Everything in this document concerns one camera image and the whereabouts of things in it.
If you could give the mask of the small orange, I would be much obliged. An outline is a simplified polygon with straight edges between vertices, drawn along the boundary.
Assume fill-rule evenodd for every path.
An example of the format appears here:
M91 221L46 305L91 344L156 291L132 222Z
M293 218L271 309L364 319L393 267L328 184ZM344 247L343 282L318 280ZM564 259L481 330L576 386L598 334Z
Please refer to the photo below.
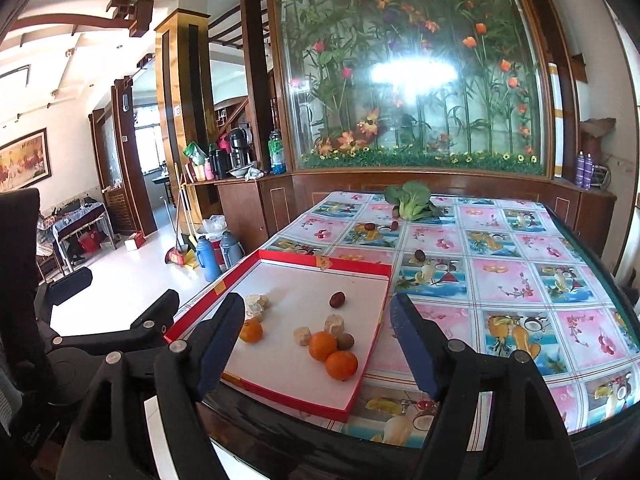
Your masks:
M250 318L245 321L239 333L239 338L246 344L256 344L256 342L262 340L263 336L262 323L257 321L256 318Z

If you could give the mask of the large beige yam chunk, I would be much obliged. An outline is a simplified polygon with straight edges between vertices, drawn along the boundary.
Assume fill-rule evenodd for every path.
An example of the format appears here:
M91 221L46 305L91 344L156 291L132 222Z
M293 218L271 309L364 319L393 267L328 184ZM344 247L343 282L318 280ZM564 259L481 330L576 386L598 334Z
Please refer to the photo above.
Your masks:
M270 302L265 295L248 295L244 298L245 319L247 321L262 322L265 310L270 307Z

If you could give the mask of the orange fruit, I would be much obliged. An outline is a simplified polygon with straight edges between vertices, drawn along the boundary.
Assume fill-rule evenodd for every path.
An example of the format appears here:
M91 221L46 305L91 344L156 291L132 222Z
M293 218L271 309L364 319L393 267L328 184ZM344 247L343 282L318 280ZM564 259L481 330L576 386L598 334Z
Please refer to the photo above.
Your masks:
M311 335L308 342L309 355L318 362L326 362L326 359L337 350L337 339L327 333L318 332Z
M324 361L324 368L329 376L339 382L346 382L358 370L357 357L350 351L341 350L331 353Z

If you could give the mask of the brown kiwi fruit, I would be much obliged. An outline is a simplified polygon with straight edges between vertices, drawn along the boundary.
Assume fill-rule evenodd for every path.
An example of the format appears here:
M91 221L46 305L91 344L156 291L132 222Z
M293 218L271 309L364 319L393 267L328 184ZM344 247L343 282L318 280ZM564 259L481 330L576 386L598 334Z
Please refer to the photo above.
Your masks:
M341 333L336 337L336 348L348 351L355 345L355 338L350 333Z

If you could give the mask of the blue thermos flask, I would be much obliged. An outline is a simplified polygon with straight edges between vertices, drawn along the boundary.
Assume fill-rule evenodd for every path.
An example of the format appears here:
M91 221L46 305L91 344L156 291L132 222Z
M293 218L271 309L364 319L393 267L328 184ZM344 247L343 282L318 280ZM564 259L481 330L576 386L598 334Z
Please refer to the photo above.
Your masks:
M216 282L221 276L221 270L216 259L214 246L205 236L198 238L195 255L198 265L203 269L206 281Z

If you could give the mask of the grey thermos flask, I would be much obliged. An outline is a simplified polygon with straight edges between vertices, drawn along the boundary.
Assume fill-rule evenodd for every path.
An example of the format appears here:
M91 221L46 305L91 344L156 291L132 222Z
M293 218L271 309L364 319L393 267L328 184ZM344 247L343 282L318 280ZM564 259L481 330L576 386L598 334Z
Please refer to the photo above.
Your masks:
M222 233L219 247L227 269L233 268L245 257L240 241L230 231Z

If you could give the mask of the framed landscape painting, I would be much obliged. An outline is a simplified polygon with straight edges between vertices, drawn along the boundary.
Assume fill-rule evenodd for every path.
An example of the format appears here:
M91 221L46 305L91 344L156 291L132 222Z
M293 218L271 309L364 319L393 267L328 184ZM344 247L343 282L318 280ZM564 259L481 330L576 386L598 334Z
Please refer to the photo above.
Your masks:
M0 190L27 188L51 177L47 129L42 128L3 145Z

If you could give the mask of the red tray with white base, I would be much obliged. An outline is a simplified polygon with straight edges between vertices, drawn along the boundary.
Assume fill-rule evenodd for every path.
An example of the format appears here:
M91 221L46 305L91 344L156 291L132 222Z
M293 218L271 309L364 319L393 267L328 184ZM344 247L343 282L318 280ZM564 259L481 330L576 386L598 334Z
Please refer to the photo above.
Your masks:
M344 422L357 399L391 281L388 264L257 249L194 299L166 337L189 336L199 322L213 317L232 292L242 298L265 295L270 307L262 317L262 340L256 344L238 341L222 377L292 410ZM343 307L330 307L334 292L344 292ZM336 322L342 322L346 333L355 338L350 351L359 367L346 382L331 378L324 364L314 360L294 337L299 328L318 333Z

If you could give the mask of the colourful fruit print tablecloth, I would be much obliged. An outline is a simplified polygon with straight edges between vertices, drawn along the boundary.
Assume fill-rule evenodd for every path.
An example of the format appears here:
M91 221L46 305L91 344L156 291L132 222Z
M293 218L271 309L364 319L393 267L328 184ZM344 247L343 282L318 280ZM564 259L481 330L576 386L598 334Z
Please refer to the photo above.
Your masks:
M613 289L541 204L436 196L405 222L380 194L333 192L296 214L273 197L267 248L388 264L393 289L451 339L506 358L527 352L569 432L639 402L639 339ZM423 262L414 252L422 249ZM424 283L421 268L436 271Z

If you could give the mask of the green water bottle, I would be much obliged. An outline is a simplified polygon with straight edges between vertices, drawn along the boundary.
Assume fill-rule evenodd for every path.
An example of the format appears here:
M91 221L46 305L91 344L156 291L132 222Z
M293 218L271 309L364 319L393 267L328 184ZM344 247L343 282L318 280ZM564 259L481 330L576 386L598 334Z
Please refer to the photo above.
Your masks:
M268 151L272 174L285 174L285 156L282 134L279 130L272 130L268 139Z

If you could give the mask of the beige yam piece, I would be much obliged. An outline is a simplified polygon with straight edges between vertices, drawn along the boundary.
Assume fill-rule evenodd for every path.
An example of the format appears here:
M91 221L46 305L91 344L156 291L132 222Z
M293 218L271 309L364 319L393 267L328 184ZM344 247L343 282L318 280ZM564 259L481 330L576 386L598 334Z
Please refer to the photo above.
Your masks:
M435 267L431 263L425 263L421 268L421 276L424 283L431 283L435 275Z

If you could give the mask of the dark red jujube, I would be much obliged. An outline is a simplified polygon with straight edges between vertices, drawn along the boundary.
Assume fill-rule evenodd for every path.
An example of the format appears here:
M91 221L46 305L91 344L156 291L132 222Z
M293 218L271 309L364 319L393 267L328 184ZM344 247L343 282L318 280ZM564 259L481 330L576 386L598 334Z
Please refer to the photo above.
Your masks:
M422 249L417 249L414 252L414 258L416 258L416 261L423 262L426 259L426 255Z

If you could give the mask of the green bok choy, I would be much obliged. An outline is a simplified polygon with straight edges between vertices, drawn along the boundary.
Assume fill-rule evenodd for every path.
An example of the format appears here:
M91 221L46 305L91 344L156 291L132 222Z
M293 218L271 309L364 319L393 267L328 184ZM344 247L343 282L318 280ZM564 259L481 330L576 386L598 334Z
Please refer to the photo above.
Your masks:
M442 215L439 206L432 202L431 190L426 184L418 181L388 186L384 198L397 210L402 220L415 222L439 218Z

